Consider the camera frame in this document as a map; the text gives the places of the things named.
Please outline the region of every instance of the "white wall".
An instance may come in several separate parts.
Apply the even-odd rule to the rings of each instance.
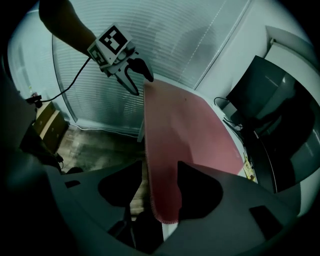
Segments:
[[[311,45],[303,29],[280,3],[275,0],[253,0],[196,90],[211,99],[227,96],[254,56],[266,56],[271,39],[266,26],[284,30]],[[219,99],[216,102],[220,106],[225,103]]]
[[[277,43],[295,51],[297,54],[309,61],[315,68],[319,69],[319,61],[311,43],[280,28],[267,26],[266,30],[269,36],[275,39]]]
[[[40,20],[37,9],[26,14],[11,36],[8,63],[13,82],[24,99],[37,92],[48,100],[61,92],[54,67],[52,34]],[[73,121],[62,97],[53,103],[67,120]]]

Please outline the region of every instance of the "computer monitor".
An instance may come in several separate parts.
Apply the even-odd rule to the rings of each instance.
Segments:
[[[320,106],[290,74],[255,56],[227,99],[262,140],[279,190],[320,167]]]

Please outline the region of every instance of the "pink towel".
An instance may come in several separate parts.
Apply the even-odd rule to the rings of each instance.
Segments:
[[[178,161],[231,174],[243,167],[233,139],[207,102],[169,83],[145,83],[144,130],[151,206],[162,223],[178,222]]]

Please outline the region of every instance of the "yellow sticky note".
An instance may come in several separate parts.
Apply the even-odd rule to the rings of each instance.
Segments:
[[[256,175],[254,170],[252,170],[251,164],[249,163],[248,157],[244,155],[244,165],[243,165],[244,173],[248,180],[256,182]]]

